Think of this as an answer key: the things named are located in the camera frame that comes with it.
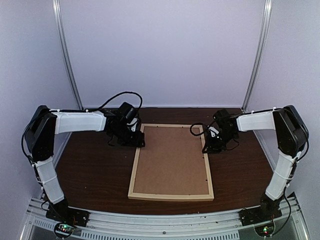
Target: white wall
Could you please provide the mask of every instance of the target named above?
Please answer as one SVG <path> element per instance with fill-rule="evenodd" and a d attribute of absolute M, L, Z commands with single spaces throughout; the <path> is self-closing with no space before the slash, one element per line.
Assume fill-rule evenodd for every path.
<path fill-rule="evenodd" d="M 144 106 L 240 107 L 264 0 L 61 0 L 82 103 L 122 91 Z M 111 103 L 118 106 L 125 96 Z"/>
<path fill-rule="evenodd" d="M 311 239 L 320 239 L 320 1 L 273 1 L 268 38 L 249 110 L 294 105 L 310 133 L 310 150 L 298 165 L 295 191 Z M 261 131 L 273 165 L 274 132 Z"/>
<path fill-rule="evenodd" d="M 16 240 L 40 186 L 20 140 L 38 105 L 76 108 L 51 0 L 0 1 L 0 238 Z M 66 135 L 56 137 L 55 152 Z"/>

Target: light tan frame border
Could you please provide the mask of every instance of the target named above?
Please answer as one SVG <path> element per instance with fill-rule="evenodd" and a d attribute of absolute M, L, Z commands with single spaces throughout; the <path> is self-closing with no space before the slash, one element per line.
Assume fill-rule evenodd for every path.
<path fill-rule="evenodd" d="M 181 125 L 181 124 L 141 124 L 141 132 L 144 132 L 145 127 L 165 127 L 165 128 L 190 128 L 191 125 Z M 200 133 L 203 132 L 201 125 L 195 125 L 194 128 L 198 128 Z M 202 147 L 205 146 L 205 137 L 201 135 Z M 199 194 L 199 195 L 171 195 L 171 194 L 150 194 L 150 193 L 137 193 L 134 192 L 135 179 L 137 174 L 137 167 L 139 162 L 140 148 L 137 147 L 134 156 L 133 168 L 131 173 L 131 180 L 128 192 L 129 199 L 137 200 L 154 200 L 154 201 L 174 201 L 174 202 L 199 202 L 199 201 L 212 201 L 214 196 L 214 189 L 212 186 L 212 179 L 210 173 L 208 154 L 204 153 L 204 164 L 207 177 L 207 185 L 209 194 Z"/>

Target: brown board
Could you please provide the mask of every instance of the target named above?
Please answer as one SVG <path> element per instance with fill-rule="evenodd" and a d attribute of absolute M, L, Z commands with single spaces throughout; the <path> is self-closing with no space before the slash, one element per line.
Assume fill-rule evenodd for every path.
<path fill-rule="evenodd" d="M 214 191 L 205 138 L 190 125 L 142 124 L 146 146 L 135 152 L 128 198 L 153 201 L 212 201 Z M 193 132 L 203 131 L 196 125 Z"/>

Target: robotic arm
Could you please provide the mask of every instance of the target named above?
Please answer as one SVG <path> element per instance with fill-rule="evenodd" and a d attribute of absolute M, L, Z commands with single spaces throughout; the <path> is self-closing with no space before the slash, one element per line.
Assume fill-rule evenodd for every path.
<path fill-rule="evenodd" d="M 278 161 L 270 184 L 261 197 L 260 207 L 244 209 L 240 212 L 242 225 L 259 223 L 280 217 L 280 201 L 284 189 L 291 181 L 296 170 L 301 152 L 309 138 L 309 132 L 294 106 L 271 110 L 232 115 L 222 109 L 213 115 L 221 129 L 219 132 L 207 128 L 204 131 L 204 153 L 219 153 L 226 150 L 226 144 L 239 138 L 238 132 L 253 130 L 275 130 L 278 142 Z"/>
<path fill-rule="evenodd" d="M 104 131 L 112 137 L 110 145 L 142 148 L 145 135 L 139 126 L 137 110 L 124 102 L 113 111 L 53 110 L 39 106 L 24 132 L 24 138 L 31 156 L 29 157 L 37 180 L 43 187 L 50 203 L 47 218 L 67 222 L 73 226 L 85 226 L 88 212 L 68 208 L 68 201 L 60 187 L 53 164 L 55 135 L 66 132 Z"/>

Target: wire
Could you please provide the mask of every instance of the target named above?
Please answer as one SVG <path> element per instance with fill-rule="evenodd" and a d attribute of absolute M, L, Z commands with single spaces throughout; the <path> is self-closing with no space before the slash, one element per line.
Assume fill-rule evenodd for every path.
<path fill-rule="evenodd" d="M 289 215 L 288 215 L 287 219 L 285 220 L 284 224 L 283 224 L 276 232 L 273 232 L 273 233 L 270 235 L 270 237 L 272 237 L 273 235 L 276 235 L 277 233 L 279 233 L 279 232 L 285 227 L 285 225 L 287 224 L 287 222 L 289 221 L 289 219 L 290 219 L 290 217 L 291 217 L 291 211 L 292 211 L 292 209 L 291 209 L 291 205 L 290 205 L 290 203 L 289 203 L 289 201 L 288 201 L 288 199 L 287 199 L 287 197 L 286 197 L 286 190 L 287 190 L 287 187 L 284 187 L 283 196 L 284 196 L 284 199 L 285 199 L 286 203 L 287 203 L 288 206 L 289 206 Z"/>
<path fill-rule="evenodd" d="M 86 110 L 62 109 L 61 113 L 86 113 Z"/>
<path fill-rule="evenodd" d="M 44 204 L 46 204 L 48 202 L 48 200 L 45 200 L 43 203 L 41 203 L 41 208 L 45 211 L 49 211 L 48 209 L 44 209 Z"/>
<path fill-rule="evenodd" d="M 265 109 L 265 110 L 260 110 L 260 111 L 250 111 L 250 112 L 246 112 L 246 113 L 243 113 L 242 115 L 250 115 L 250 114 L 258 114 L 258 113 L 264 113 L 264 112 L 270 112 L 270 111 L 273 111 L 273 110 L 276 110 L 276 109 Z"/>
<path fill-rule="evenodd" d="M 202 123 L 202 122 L 196 122 L 196 123 L 194 123 L 194 124 L 192 124 L 191 126 L 190 126 L 190 133 L 193 135 L 193 136 L 201 136 L 202 134 L 204 134 L 206 131 L 207 131 L 207 128 L 210 128 L 214 123 L 216 122 L 216 120 L 213 120 L 208 126 L 207 125 L 205 125 L 204 123 Z M 204 127 L 204 130 L 202 131 L 202 132 L 200 132 L 200 133 L 194 133 L 193 131 L 192 131 L 192 128 L 195 126 L 195 125 L 201 125 L 201 126 L 203 126 Z"/>
<path fill-rule="evenodd" d="M 272 234 L 274 234 L 274 232 L 276 231 L 276 223 L 275 223 L 275 215 L 272 215 L 272 223 L 273 223 L 273 232 Z"/>
<path fill-rule="evenodd" d="M 304 154 L 296 162 L 298 163 L 301 159 L 303 159 L 307 155 L 308 151 L 309 151 L 309 140 L 306 139 L 306 150 Z"/>
<path fill-rule="evenodd" d="M 55 212 L 55 214 L 56 214 L 62 221 L 66 222 L 67 220 L 66 220 L 64 217 L 62 217 L 62 216 L 55 210 L 53 204 L 52 204 L 50 201 L 48 201 L 48 203 L 49 203 L 50 207 L 53 209 L 53 211 Z"/>
<path fill-rule="evenodd" d="M 102 104 L 101 106 L 99 106 L 98 108 L 94 108 L 94 109 L 88 109 L 87 111 L 89 113 L 91 112 L 96 112 L 96 111 L 100 111 L 101 109 L 103 109 L 108 103 L 110 103 L 113 99 L 123 95 L 123 94 L 133 94 L 133 95 L 136 95 L 140 98 L 140 104 L 139 104 L 139 107 L 137 108 L 137 111 L 140 110 L 141 106 L 142 106 L 142 103 L 143 103 L 143 98 L 140 94 L 134 92 L 134 91 L 123 91 L 123 92 L 120 92 L 116 95 L 114 95 L 113 97 L 109 98 L 104 104 Z"/>
<path fill-rule="evenodd" d="M 235 140 L 234 138 L 232 138 L 232 140 L 233 140 L 234 142 L 236 142 L 236 146 L 234 146 L 233 148 L 230 148 L 230 149 L 226 149 L 227 151 L 231 151 L 231 150 L 237 148 L 237 147 L 240 145 L 240 143 L 239 143 L 237 140 Z"/>

